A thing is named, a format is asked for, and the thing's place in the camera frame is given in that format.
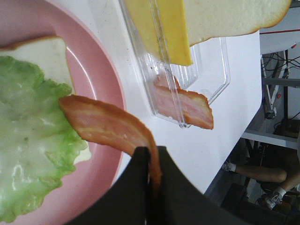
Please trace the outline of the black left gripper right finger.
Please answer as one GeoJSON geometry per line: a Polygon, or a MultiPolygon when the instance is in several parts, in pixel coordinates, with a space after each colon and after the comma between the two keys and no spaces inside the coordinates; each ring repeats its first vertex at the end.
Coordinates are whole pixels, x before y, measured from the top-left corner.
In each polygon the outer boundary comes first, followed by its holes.
{"type": "Polygon", "coordinates": [[[162,170],[159,225],[298,225],[299,215],[283,214],[226,197],[223,207],[204,196],[176,166],[165,146],[159,146],[162,170]]]}

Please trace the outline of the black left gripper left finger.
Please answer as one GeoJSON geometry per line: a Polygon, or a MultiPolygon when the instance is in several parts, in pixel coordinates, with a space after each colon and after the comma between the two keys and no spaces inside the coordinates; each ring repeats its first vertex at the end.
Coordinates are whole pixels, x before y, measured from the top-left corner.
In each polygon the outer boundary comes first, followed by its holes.
{"type": "Polygon", "coordinates": [[[148,193],[146,147],[134,150],[127,167],[112,187],[69,225],[145,225],[148,193]]]}

